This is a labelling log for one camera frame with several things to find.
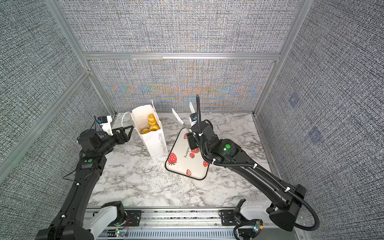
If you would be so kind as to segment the steel tongs white tips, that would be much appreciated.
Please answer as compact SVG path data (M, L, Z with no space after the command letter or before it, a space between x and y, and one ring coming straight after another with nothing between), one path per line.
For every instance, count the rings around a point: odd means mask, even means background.
M193 106L192 102L189 102L189 108L190 108L191 114L196 112L195 109L194 109L194 106ZM184 121L184 119L181 118L181 117L179 116L179 114L175 111L174 108L172 108L172 113L173 113L173 115L175 116L175 118L177 119L177 121L178 121L178 122L183 126L183 128L187 131L187 133L191 133L191 132L192 132L192 131L191 131L191 127L192 127L192 126L191 126L191 122L190 122L190 116L188 116L188 120L189 120L190 124L187 125L186 122Z

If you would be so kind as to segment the round striped fake bun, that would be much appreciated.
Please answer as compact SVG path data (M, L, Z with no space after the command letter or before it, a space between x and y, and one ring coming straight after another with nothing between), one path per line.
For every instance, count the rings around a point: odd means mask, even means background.
M150 126L149 128L143 128L142 130L141 130L141 135L144 135L144 134L147 134L147 133L149 133L149 132L154 132L154 131L157 131L157 130L160 130L161 128L160 128L160 126L159 125L152 125L152 126Z

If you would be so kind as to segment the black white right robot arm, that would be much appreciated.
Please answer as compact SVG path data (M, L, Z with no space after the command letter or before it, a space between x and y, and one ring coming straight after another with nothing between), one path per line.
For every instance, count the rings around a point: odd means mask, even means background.
M306 188L279 179L254 161L242 148L229 139L219 139L209 121L194 124L188 134L189 145L198 148L205 162L228 168L245 178L267 196L271 205L266 212L271 221L281 229L291 232L294 227L308 230L296 223L304 206Z

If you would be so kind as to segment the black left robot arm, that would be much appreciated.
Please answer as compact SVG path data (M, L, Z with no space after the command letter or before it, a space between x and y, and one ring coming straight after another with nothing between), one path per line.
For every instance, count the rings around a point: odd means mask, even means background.
M39 230L36 240L94 240L96 230L84 227L84 216L91 193L101 177L106 155L117 145L123 145L131 139L134 127L122 127L106 132L88 129L78 137L82 149L79 162L74 170L71 189L60 208L59 213L48 228Z

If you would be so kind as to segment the striped fake croissant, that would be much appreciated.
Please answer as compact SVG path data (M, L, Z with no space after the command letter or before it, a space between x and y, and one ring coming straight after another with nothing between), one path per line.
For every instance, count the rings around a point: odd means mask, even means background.
M154 114L148 115L148 125L149 125L149 127L154 126L154 125L158 125Z

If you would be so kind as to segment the white printed paper bag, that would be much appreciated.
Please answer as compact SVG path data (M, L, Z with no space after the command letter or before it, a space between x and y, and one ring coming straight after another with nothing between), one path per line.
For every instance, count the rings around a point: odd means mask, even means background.
M122 126L126 114L131 116L134 129L147 147L151 158L157 159L166 156L168 154L166 138L153 100L151 100L149 105L139 106L130 112L124 113L121 119ZM150 115L153 115L152 122L159 127L158 130L150 130L151 126L148 119Z

